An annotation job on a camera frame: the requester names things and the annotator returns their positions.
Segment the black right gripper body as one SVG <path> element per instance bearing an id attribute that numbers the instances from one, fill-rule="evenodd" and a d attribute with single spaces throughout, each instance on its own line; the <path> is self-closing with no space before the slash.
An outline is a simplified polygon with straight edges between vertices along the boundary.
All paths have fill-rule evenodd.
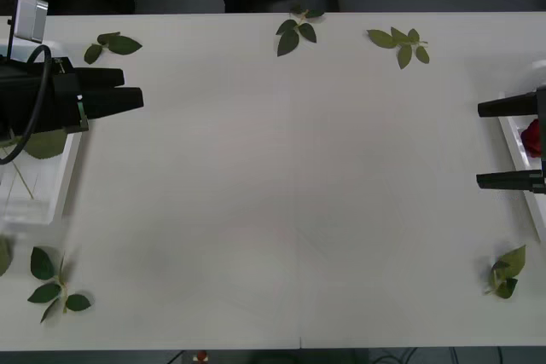
<path id="1" fill-rule="evenodd" d="M 545 176 L 546 172 L 546 90 L 545 87 L 542 86 L 537 89 L 536 91 L 536 97 L 537 97 L 537 119 L 538 119 L 538 128 L 539 128 L 539 136 L 540 136 L 540 143 L 541 143 L 541 164 L 542 164 L 542 172 L 543 176 Z"/>

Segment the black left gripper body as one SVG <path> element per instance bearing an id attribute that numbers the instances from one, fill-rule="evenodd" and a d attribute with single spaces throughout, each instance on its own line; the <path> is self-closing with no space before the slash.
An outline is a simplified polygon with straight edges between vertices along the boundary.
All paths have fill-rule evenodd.
<path id="1" fill-rule="evenodd" d="M 43 62 L 9 61 L 9 135 L 22 136 L 32 115 L 42 82 Z M 83 98 L 76 70 L 66 57 L 53 58 L 45 95 L 34 128 L 76 132 L 78 102 Z"/>

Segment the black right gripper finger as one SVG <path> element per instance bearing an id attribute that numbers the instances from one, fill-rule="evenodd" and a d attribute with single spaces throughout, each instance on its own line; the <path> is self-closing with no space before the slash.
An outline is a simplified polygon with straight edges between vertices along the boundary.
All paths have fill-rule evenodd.
<path id="1" fill-rule="evenodd" d="M 536 92 L 513 95 L 478 104 L 478 114 L 481 118 L 536 115 L 537 110 Z"/>
<path id="2" fill-rule="evenodd" d="M 478 174 L 476 181 L 481 189 L 529 191 L 545 193 L 545 177 L 540 170 L 517 170 Z"/>

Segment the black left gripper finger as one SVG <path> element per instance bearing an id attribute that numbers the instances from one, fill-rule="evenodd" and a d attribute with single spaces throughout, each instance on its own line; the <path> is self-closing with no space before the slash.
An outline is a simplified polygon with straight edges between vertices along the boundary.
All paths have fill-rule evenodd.
<path id="1" fill-rule="evenodd" d="M 125 84 L 124 73 L 118 68 L 93 68 L 82 67 L 80 69 L 80 89 L 110 89 Z"/>
<path id="2" fill-rule="evenodd" d="M 99 119 L 144 107 L 142 90 L 137 87 L 90 88 L 83 91 L 84 112 Z"/>

